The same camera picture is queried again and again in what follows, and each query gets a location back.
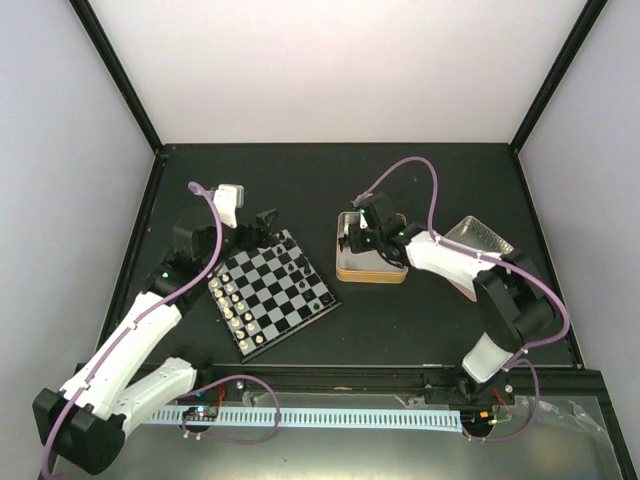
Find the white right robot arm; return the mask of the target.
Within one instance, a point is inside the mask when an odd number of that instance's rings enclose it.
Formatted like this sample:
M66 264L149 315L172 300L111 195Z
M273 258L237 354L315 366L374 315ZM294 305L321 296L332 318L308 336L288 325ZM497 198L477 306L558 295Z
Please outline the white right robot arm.
M485 397L496 375L539 346L535 338L557 318L568 320L559 297L525 269L530 259L518 250L508 255L475 250L416 223L389 231L355 223L345 228L338 245L353 254L375 251L394 266L437 274L474 294L483 332L454 377L465 403Z

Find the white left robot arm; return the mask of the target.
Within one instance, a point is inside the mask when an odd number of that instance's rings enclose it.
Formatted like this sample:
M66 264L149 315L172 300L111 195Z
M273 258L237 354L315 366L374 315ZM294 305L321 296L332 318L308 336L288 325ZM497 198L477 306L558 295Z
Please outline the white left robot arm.
M59 456L96 475L110 466L125 440L149 416L183 397L202 399L216 380L209 357L181 347L140 380L134 378L151 351L193 308L206 281L231 253L252 252L272 240L268 210L249 225L230 227L218 211L183 211L173 243L143 282L120 324L94 356L58 390L43 389L32 410L44 447L40 476L52 478Z

